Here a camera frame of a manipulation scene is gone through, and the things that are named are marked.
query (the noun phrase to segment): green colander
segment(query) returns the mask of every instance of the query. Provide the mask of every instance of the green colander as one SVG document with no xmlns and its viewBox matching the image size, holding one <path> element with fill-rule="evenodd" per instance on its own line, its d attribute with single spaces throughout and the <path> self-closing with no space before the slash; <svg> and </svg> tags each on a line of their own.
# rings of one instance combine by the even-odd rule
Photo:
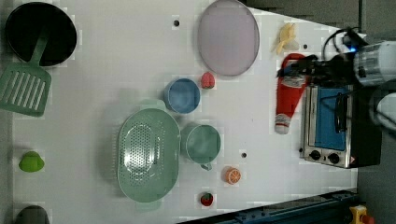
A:
<svg viewBox="0 0 396 224">
<path fill-rule="evenodd" d="M 126 196 L 151 203 L 175 185 L 180 130 L 163 101 L 145 101 L 120 130 L 118 180 Z"/>
</svg>

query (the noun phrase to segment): green mug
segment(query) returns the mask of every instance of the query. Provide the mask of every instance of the green mug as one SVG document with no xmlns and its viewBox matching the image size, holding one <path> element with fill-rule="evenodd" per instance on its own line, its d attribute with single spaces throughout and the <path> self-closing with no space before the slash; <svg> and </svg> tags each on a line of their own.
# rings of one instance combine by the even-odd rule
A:
<svg viewBox="0 0 396 224">
<path fill-rule="evenodd" d="M 212 169 L 210 162 L 218 156 L 220 146 L 219 132 L 210 125 L 192 123 L 181 132 L 181 152 L 207 171 Z"/>
</svg>

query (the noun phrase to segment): green slotted spatula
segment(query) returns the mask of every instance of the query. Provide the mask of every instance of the green slotted spatula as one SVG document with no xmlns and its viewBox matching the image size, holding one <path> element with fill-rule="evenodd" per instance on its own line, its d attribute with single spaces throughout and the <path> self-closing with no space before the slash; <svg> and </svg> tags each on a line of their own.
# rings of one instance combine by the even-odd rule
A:
<svg viewBox="0 0 396 224">
<path fill-rule="evenodd" d="M 41 117 L 50 92 L 51 77 L 39 66 L 49 31 L 43 28 L 28 63 L 11 63 L 0 77 L 0 108 Z"/>
</svg>

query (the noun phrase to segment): oven door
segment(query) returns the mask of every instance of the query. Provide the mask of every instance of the oven door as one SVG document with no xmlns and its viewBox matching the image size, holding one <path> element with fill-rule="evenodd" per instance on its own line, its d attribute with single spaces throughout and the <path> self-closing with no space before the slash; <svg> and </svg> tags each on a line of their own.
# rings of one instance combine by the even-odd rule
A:
<svg viewBox="0 0 396 224">
<path fill-rule="evenodd" d="M 308 87 L 305 108 L 304 158 L 348 168 L 352 96 L 346 88 Z"/>
</svg>

